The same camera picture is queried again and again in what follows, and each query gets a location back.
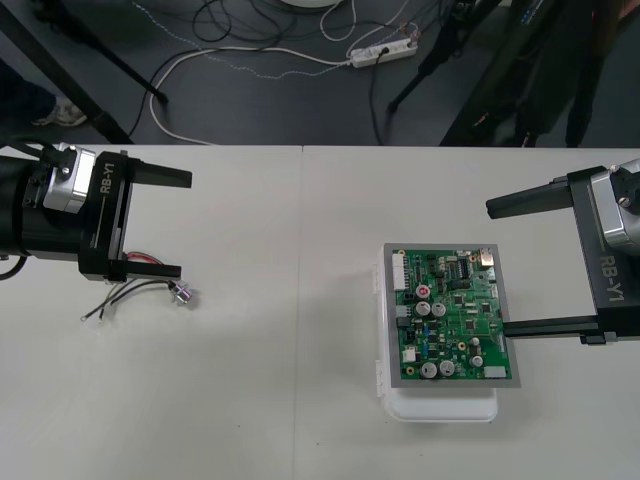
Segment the table surface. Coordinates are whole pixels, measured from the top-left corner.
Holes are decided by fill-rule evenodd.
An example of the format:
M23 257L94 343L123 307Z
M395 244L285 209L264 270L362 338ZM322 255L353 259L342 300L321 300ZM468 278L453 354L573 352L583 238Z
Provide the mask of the table surface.
M572 212L491 221L488 198L631 150L128 147L194 173L136 186L126 245L183 266L102 325L72 263L3 283L0 476L282 480L635 478L633 342L516 342L486 425L401 424L375 394L371 265L385 242L497 243L513 321L593 313Z

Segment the white cable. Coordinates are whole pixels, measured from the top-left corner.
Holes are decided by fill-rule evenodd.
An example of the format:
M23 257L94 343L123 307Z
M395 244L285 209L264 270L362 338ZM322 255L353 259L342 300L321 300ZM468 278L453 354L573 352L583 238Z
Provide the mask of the white cable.
M322 32L322 35L324 36L324 38L326 38L331 42L342 42L343 40L346 40L347 38L349 38L351 34L353 34L353 31L356 28L356 23L358 22L358 17L356 16L356 0L351 0L351 13L353 14L353 23L351 24L351 30L349 30L349 32L344 37L340 37L340 38L332 37L329 34L327 34L327 32L324 31L324 19L327 18L327 15L329 15L336 8L338 8L338 5L340 5L341 2L342 0L338 0L333 5L333 7L331 7L329 10L324 12L324 15L322 15L322 18L320 19L320 31Z
M211 57L209 54L210 53L215 53L219 50L236 50L236 51L242 51L242 52L255 52L255 51L261 51L261 52L281 52L281 53L288 53L290 55L295 55L297 57L301 57L301 58L305 58L307 60L312 60L314 62L319 62L319 63L323 63L325 65L332 65L329 68L325 68L324 70L315 73L315 74L306 74L306 72L284 72L283 74L279 75L278 77L273 77L273 76L268 76L268 75L260 75L258 73L256 73L254 70L247 68L247 67L237 67L235 65L233 65L230 62L227 62L226 60L220 60L218 58L215 57ZM226 63L227 65L231 66L232 68L236 69L236 70L245 70L245 71L249 71L251 73L253 73L256 77L258 78L266 78L266 79L279 79L284 77L287 74L293 74L293 73L299 73L299 74L306 74L308 76L318 76L318 75L322 75L323 73L327 73L331 70L335 70L337 68L340 68L342 66L348 65L349 62L329 62L327 60L321 60L318 58L314 58L314 57L310 57L308 55L305 55L304 53L300 53L300 52L295 52L293 50L289 50L286 48L278 48L278 47L273 47L273 48L250 48L250 47L218 47L218 48L212 48L212 49L208 49L208 50L201 50L199 52L195 52L195 53L190 53L187 55L184 55L180 58L178 58L175 62L173 62L173 64L171 64L171 66L167 69L167 71L164 73L164 75L162 76L162 78L160 78L160 80L158 80L158 83L155 85L156 89L160 89L160 87L162 86L162 84L164 83L164 81L169 77L169 75L171 75L171 72L173 72L173 70L180 65L182 62L184 62L185 60L189 60L191 58L195 58L195 57L200 57L200 56L205 56L207 59L209 60L215 60L215 61L222 61L223 63ZM156 125L158 126L158 128L160 130L162 130L164 133L166 133L168 136L175 138L177 140L182 140L183 142L189 142L189 143L195 143L198 145L216 145L215 143L210 143L210 142L204 142L202 140L197 140L195 138L189 138L189 137L183 137L182 135L178 135L176 133L173 133L172 131L170 131L169 129L167 129L162 122L160 122L160 120L158 119L158 116L156 115L156 112L153 108L153 99L154 99L154 95L150 94L149 96L149 111L151 112L151 117L153 118L153 121L156 123Z
M355 47L357 44L359 44L362 40L364 40L365 38L373 35L376 32L379 32L380 30L382 30L384 27L388 26L389 24L393 23L396 21L396 19L402 14L402 12L404 12L404 9L407 8L407 5L409 4L409 0L404 0L404 3L402 4L402 6L400 7L400 10L397 11L397 13L391 17L391 19L389 19L387 21L387 23L385 23L384 25L380 25L379 27L374 28L373 30L371 30L370 32L365 33L364 35L362 35L360 38L358 38L355 42L353 42L351 44L351 46L347 49L347 58L350 58L349 55L351 54L351 50L353 50L353 47Z
M141 10L142 12L144 12L149 19L151 20L151 22L157 26L158 28L160 28L162 31L164 31L167 35L169 35L170 37L179 40L183 43L187 43L189 45L191 45L192 47L195 47L197 50L200 50L201 52L205 52L203 55L206 55L206 53L210 53L210 52L215 52L217 50L241 50L241 51L270 51L270 52L282 52L282 53L289 53L291 55L296 55L297 57L300 58L304 58L306 60L311 60L313 62L317 62L317 63L322 63L323 65L331 65L334 67L342 67L343 65L349 65L349 61L342 61L342 62L332 62L330 60L324 60L321 58L316 58L316 57L312 57L310 55L305 55L304 53L300 53L300 52L296 52L294 50L289 50L287 48L279 48L279 47L273 47L273 48L249 48L249 47L218 47L215 49L205 49L203 47L201 47L200 45L198 45L196 42L194 42L193 40L189 40L188 38L184 38L181 37L179 35L176 35L175 33L173 33L171 30L169 30L167 27L165 27L163 24L161 24L158 20L156 20L156 18L151 14L151 12L149 10L147 10L146 8L144 8L142 5L133 2L133 5ZM322 70L320 72L316 72L316 73L309 73L309 72L299 72L297 70L292 70L292 71L288 71L288 72L284 72L281 73L280 75L277 76L272 76L272 75L261 75L258 72L256 72L255 70L248 68L248 67L238 67L236 65L234 65L231 62L228 62L226 60L220 59L220 58L215 58L215 57L209 57L207 56L207 58L209 60L213 60L214 62L220 62L220 63L224 63L227 66L233 68L234 70L239 70L239 71L245 71L245 72L249 72L252 73L253 75L255 75L258 78L262 78L265 80L280 80L283 77L286 77L288 75L302 75L302 76L307 76L307 77L317 77L318 75L322 75L324 73L327 73L328 71L331 71L333 69L325 69Z

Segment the tripod leg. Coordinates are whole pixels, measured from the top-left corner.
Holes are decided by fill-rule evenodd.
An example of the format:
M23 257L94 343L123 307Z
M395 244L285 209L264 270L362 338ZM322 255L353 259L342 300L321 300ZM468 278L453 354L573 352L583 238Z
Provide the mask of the tripod leg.
M109 142L133 144L120 125L60 66L11 11L0 2L0 31L13 42L87 116Z
M567 121L565 142L569 148L580 146L589 128L593 101L598 91L605 61L615 43L622 6L622 0L601 0L596 8L591 55L581 72L577 93Z
M418 75L407 85L389 105L387 110L395 113L402 101L439 65L445 63L451 55L460 50L470 33L498 6L500 0L482 0L475 9L468 8L474 2L455 2L454 11L443 25L433 49L418 67Z
M391 113L397 112L398 111L398 107L400 106L402 101L405 98L407 98L409 96L409 94L411 92L413 92L418 85L420 85L422 80L427 78L427 76L428 75L426 73L423 74L422 72L419 72L418 75L413 77L413 80L411 80L411 82L409 82L409 85L404 87L404 89L400 92L400 95L398 95L396 98L394 98L391 101L391 103L389 103L389 105L387 106L387 110L389 112L391 112Z
M55 25L72 40L84 43L90 48L97 50L107 60L126 73L132 80L137 82L145 90L152 93L158 101L165 105L169 99L156 89L151 83L143 78L131 66L113 53L102 41L88 28L78 17L71 14L62 3L62 0L49 0L44 2L41 10L35 11L36 18L42 22Z
M126 73L129 77L135 80L142 88L144 88L147 92L152 93L158 101L162 105L166 105L169 102L169 98L162 93L160 90L155 88L151 83L149 83L142 75L140 75L136 70L131 68L131 66L118 57L115 53L113 53L109 48L102 43L102 41L89 29L87 28L77 17L71 15L69 12L65 10L63 15L68 15L70 18L70 22L74 25L74 28L77 28L79 35L81 36L84 43L86 43L91 48L94 48L98 52L100 52L107 60L113 63L116 67Z
M495 55L491 65L471 93L464 107L442 139L442 146L463 146L469 144L469 131L478 119L487 112L487 104L495 96L496 89L512 71L518 56L540 30L548 24L548 20L564 4L561 0L547 0L538 4L539 8L532 12L526 9L517 26L510 32L502 47Z

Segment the white connector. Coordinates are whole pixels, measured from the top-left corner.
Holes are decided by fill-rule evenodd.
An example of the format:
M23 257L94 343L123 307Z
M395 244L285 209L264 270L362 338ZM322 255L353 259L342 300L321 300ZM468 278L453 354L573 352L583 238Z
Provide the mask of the white connector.
M356 68L368 67L376 63L380 52L385 48L389 49L389 53L385 53L380 57L378 63L386 63L400 58L412 57L418 51L418 44L411 39L396 40L395 42L383 43L368 48L358 48L351 51L351 65Z

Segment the electrolytic capacitor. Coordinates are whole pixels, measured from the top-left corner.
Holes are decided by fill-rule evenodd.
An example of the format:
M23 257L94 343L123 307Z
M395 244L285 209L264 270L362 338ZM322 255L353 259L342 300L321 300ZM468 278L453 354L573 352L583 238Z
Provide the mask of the electrolytic capacitor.
M427 302L418 302L418 304L416 305L416 313L421 317L426 317L427 315L429 315L429 313L431 313L431 305L429 305Z
M427 298L429 298L430 294L431 289L426 285L418 285L418 288L416 288L416 297L421 300L426 300Z
M438 367L431 362L427 362L420 367L420 375L423 378L434 378L438 374Z
M456 366L451 360L440 362L440 373L443 377L450 377L456 371Z
M444 317L444 314L447 313L447 307L445 307L444 304L439 303L439 302L438 303L434 303L431 306L431 313L436 318Z
M475 357L471 357L469 363L474 367L481 367L484 364L484 360L482 359L482 357L476 355Z

